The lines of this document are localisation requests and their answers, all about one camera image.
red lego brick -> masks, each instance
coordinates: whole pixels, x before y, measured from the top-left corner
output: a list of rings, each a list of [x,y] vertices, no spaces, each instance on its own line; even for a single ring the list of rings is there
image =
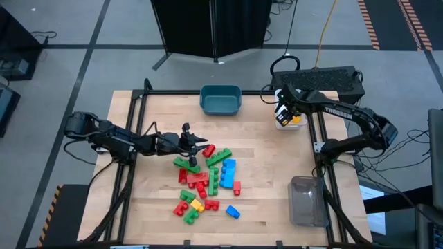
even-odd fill
[[[180,203],[177,205],[177,207],[172,212],[178,216],[182,216],[184,214],[184,210],[187,210],[188,207],[189,206],[186,203],[186,201],[180,201]]]
[[[188,171],[184,168],[180,169],[180,173],[179,173],[179,183],[187,183],[187,175],[188,175]]]
[[[202,154],[206,158],[210,158],[210,156],[214,153],[215,146],[209,145],[206,149],[203,150]]]
[[[197,188],[197,192],[200,195],[200,198],[204,199],[207,197],[205,186],[203,185],[203,182],[195,183],[195,187]]]
[[[203,186],[206,187],[209,185],[208,172],[188,174],[186,177],[186,182],[188,183],[189,188],[195,187],[195,184],[199,182],[202,182]]]
[[[205,200],[205,209],[217,211],[219,209],[220,202],[213,200]]]
[[[239,181],[234,182],[234,195],[240,195],[240,190],[242,190],[242,185]]]

yellow cable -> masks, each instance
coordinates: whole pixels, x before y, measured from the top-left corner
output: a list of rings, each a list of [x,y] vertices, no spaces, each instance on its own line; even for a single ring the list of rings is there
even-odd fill
[[[331,11],[329,12],[329,16],[327,17],[325,27],[323,28],[323,31],[321,33],[320,43],[318,45],[318,51],[317,51],[316,65],[314,67],[317,67],[318,59],[320,59],[320,51],[321,51],[321,43],[323,42],[323,35],[325,34],[327,24],[329,23],[329,19],[331,19],[332,12],[334,11],[334,7],[335,7],[336,3],[337,3],[337,0],[334,0],[334,3],[332,4],[332,7],[331,7]]]

blue lego brick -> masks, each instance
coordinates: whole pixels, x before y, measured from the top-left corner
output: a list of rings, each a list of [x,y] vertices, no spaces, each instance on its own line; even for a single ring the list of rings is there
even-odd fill
[[[235,207],[233,207],[231,205],[229,205],[229,207],[226,209],[226,212],[236,219],[238,219],[238,217],[240,217],[240,213],[235,209]]]
[[[221,168],[220,187],[233,188],[235,175],[235,160],[226,159]]]

green lego brick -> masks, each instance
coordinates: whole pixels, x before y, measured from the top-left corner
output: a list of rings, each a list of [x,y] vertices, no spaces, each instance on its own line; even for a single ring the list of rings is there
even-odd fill
[[[174,165],[178,166],[178,167],[182,167],[187,169],[188,171],[192,172],[192,173],[199,173],[200,172],[200,166],[195,165],[195,167],[191,167],[189,165],[189,162],[186,160],[183,160],[181,157],[177,157],[174,159],[173,161]]]
[[[188,190],[181,190],[180,191],[180,199],[191,203],[195,199],[195,194],[189,192]]]
[[[215,166],[210,167],[209,169],[209,195],[214,196],[218,194],[218,180],[219,180],[219,169]]]
[[[183,218],[183,220],[188,223],[189,225],[192,225],[194,223],[194,220],[199,218],[199,213],[194,208],[191,208],[191,211]]]
[[[219,151],[217,154],[206,159],[206,165],[208,167],[211,167],[214,164],[221,162],[221,161],[227,159],[228,157],[232,156],[232,154],[233,153],[230,149],[224,149],[222,151]]]

clear plastic container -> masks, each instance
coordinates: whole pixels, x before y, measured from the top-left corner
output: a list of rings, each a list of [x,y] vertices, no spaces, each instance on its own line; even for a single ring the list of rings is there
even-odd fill
[[[278,89],[275,91],[275,101],[278,101],[278,97],[277,94],[281,91],[281,89]],[[280,112],[282,110],[284,110],[286,107],[283,105],[280,107],[280,109],[277,111],[277,113],[274,113],[274,117],[278,116],[278,114],[280,114]],[[301,115],[301,119],[300,122],[294,122],[294,120],[292,120],[291,122],[289,122],[289,124],[287,124],[286,126],[282,126],[277,120],[275,121],[275,127],[281,131],[293,131],[293,130],[298,130],[299,128],[301,128],[303,125],[307,124],[307,118],[305,114]]]
[[[288,184],[291,223],[300,226],[326,227],[323,181],[310,176],[294,176]]]

